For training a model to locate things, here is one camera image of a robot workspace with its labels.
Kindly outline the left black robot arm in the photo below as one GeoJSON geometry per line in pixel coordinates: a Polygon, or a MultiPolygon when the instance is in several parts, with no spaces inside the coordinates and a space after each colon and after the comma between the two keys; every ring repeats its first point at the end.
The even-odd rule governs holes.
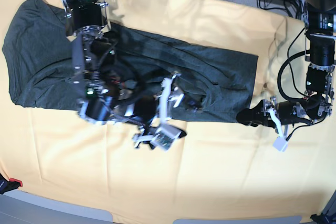
{"type": "Polygon", "coordinates": [[[292,137],[287,133],[289,125],[297,130],[323,122],[331,115],[334,100],[335,0],[305,0],[303,14],[305,27],[301,32],[305,35],[305,49],[287,55],[277,76],[278,90],[285,101],[278,103],[276,97],[264,99],[254,108],[240,111],[236,117],[245,126],[271,127],[286,142],[292,137]],[[293,98],[282,88],[282,74],[301,56],[309,62],[306,90],[302,98],[293,98]]]}

